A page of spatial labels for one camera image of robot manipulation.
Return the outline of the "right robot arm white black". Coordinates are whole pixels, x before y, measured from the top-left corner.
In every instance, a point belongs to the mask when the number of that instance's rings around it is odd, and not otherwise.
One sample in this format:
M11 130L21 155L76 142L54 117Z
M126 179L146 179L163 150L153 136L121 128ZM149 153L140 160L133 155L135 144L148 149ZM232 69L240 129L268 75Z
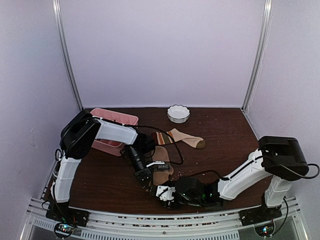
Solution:
M268 220L282 203L294 181L306 177L309 167L294 137L263 136L258 148L247 160L226 176L212 183L202 183L194 175L181 176L176 181L152 185L150 195L164 207L178 209L182 205L219 209L224 201L234 200L257 182L272 177L271 185L263 194L264 204L256 210L259 220Z

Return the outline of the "plain beige sock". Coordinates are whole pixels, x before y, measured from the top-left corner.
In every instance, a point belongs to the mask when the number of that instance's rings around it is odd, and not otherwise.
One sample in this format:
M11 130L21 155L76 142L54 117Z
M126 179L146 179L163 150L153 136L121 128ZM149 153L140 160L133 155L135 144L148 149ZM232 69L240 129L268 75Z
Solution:
M155 153L152 157L154 162L164 162L164 164L156 164L153 168L153 174L149 186L158 186L167 182L171 175L174 173L174 168L170 164L168 151L162 147L157 146Z

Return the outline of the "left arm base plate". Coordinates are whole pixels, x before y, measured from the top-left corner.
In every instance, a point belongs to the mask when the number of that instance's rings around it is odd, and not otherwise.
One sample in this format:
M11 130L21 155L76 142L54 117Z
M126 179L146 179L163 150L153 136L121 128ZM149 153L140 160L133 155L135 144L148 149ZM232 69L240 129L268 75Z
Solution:
M69 207L69 202L56 203L53 199L49 201L46 211L46 218L62 223L67 223L75 227L86 227L90 213Z

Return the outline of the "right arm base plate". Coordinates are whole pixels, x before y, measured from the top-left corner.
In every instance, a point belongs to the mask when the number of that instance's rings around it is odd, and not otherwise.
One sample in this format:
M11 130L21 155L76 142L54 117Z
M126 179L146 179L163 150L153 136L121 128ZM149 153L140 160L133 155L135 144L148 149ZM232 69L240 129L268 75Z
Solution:
M241 210L238 214L242 226L248 226L279 218L282 216L282 211L280 207L267 208L259 206Z

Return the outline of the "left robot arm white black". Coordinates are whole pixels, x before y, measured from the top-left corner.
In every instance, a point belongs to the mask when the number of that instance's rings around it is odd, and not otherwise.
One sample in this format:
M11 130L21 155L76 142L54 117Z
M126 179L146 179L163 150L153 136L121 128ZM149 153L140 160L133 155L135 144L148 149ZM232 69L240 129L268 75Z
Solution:
M72 218L72 211L66 207L70 190L81 160L86 157L95 140L108 140L124 144L124 155L129 158L134 176L142 183L149 182L152 168L166 170L165 161L146 161L146 154L155 151L156 144L151 136L141 132L137 126L118 123L81 111L62 130L60 148L55 156L57 165L54 170L54 184L51 196L56 204L52 213L61 222Z

